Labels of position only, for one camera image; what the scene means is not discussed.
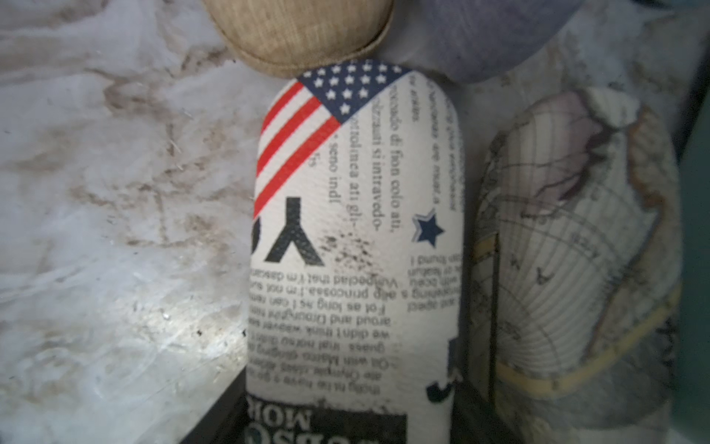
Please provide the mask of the tan fabric glasses case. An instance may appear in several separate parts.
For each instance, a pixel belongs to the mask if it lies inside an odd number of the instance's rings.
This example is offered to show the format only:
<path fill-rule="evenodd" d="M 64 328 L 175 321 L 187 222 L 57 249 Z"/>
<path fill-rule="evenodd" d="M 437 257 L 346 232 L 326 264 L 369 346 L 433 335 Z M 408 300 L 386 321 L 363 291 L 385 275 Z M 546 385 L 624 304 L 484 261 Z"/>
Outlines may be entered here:
<path fill-rule="evenodd" d="M 211 0 L 204 7 L 231 53 L 279 77 L 371 55 L 388 34 L 393 1 Z"/>

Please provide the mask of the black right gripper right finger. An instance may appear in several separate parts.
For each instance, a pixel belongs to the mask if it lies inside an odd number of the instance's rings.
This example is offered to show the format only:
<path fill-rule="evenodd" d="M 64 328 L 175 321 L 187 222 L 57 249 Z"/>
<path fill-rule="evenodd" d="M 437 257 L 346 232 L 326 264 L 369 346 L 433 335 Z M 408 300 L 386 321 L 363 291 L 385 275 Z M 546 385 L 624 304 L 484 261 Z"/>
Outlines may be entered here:
<path fill-rule="evenodd" d="M 523 443 L 467 381 L 455 384 L 450 442 L 454 444 Z"/>

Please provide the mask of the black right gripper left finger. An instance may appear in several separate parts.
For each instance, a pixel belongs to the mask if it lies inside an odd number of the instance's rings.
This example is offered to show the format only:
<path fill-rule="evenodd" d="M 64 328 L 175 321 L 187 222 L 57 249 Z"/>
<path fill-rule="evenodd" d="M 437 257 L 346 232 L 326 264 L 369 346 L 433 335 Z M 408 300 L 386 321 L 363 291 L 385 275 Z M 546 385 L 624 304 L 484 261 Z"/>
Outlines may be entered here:
<path fill-rule="evenodd" d="M 244 444 L 249 425 L 247 411 L 243 369 L 180 444 Z"/>

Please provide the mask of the newspaper flag print glasses case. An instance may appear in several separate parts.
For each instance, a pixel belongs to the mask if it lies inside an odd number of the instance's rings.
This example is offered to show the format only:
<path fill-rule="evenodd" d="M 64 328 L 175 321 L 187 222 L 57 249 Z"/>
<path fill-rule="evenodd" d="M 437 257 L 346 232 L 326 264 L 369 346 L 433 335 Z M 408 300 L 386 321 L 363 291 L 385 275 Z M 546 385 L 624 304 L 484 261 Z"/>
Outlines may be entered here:
<path fill-rule="evenodd" d="M 421 72 L 285 87 L 258 145 L 246 442 L 449 442 L 464 207 L 457 113 Z"/>

